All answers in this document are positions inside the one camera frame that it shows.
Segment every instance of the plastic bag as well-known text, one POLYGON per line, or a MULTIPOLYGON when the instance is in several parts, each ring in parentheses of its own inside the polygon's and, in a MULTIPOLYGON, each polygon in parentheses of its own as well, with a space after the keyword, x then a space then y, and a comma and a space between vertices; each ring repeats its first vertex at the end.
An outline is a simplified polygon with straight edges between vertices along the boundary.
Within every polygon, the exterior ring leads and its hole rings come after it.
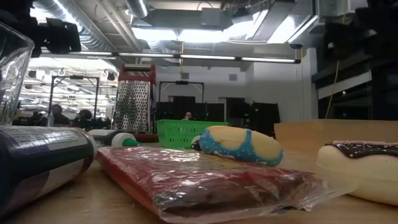
POLYGON ((311 209, 341 192, 313 173, 150 147, 105 147, 97 160, 142 205, 170 223, 214 223, 311 209))

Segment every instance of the wooden box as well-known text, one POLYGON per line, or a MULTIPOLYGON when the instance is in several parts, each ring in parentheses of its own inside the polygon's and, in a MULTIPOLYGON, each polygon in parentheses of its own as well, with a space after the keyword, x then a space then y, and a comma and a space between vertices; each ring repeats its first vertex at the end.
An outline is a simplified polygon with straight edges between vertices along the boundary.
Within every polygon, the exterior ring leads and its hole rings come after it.
POLYGON ((331 141, 398 142, 398 121, 319 119, 275 124, 276 139, 285 150, 317 156, 331 141))

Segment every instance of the green basket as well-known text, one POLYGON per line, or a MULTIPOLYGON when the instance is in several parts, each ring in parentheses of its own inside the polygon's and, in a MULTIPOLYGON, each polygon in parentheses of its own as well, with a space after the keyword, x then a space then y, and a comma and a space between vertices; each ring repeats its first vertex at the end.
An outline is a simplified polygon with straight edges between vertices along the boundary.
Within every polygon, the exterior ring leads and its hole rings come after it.
POLYGON ((160 145, 171 148, 190 148, 195 136, 210 126, 227 126, 227 122, 168 120, 156 121, 160 145))

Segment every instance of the white wall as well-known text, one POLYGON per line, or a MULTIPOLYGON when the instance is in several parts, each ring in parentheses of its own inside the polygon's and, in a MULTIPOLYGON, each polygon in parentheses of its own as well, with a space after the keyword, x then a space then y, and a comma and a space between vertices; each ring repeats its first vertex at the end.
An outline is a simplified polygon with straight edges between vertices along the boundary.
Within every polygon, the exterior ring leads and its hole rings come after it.
MULTIPOLYGON (((298 65, 253 63, 246 73, 223 67, 184 67, 183 71, 190 73, 189 81, 205 82, 205 101, 209 103, 218 103, 223 97, 242 97, 247 103, 277 103, 282 122, 318 118, 318 95, 311 82, 317 72, 315 49, 308 49, 298 65), (230 82, 229 74, 237 74, 238 81, 230 82)), ((157 67, 157 94, 159 81, 176 80, 180 80, 180 67, 157 67)), ((197 103, 201 102, 201 93, 192 85, 171 84, 161 93, 161 101, 168 101, 169 96, 195 96, 197 103)))
POLYGON ((317 92, 311 83, 316 66, 315 49, 298 65, 253 63, 247 70, 246 101, 277 103, 282 122, 317 119, 317 92))
MULTIPOLYGON (((220 97, 245 97, 245 79, 246 72, 241 72, 239 68, 228 67, 183 67, 183 72, 189 73, 190 82, 205 83, 205 100, 208 103, 218 103, 220 97), (237 74, 236 82, 229 81, 229 74, 237 74)), ((159 97, 160 81, 181 80, 180 67, 157 67, 157 96, 159 97)), ((161 101, 168 101, 169 96, 195 96, 196 102, 201 103, 201 92, 193 85, 175 85, 171 84, 160 94, 161 101)))

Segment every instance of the blue and white toy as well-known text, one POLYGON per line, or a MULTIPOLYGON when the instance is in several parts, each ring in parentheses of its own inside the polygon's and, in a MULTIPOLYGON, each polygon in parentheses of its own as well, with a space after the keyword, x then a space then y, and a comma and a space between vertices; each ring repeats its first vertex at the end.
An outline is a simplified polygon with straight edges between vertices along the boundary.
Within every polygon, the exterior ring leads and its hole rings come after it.
POLYGON ((249 129, 212 126, 203 130, 199 143, 204 153, 239 161, 276 166, 283 158, 283 149, 278 141, 249 129))

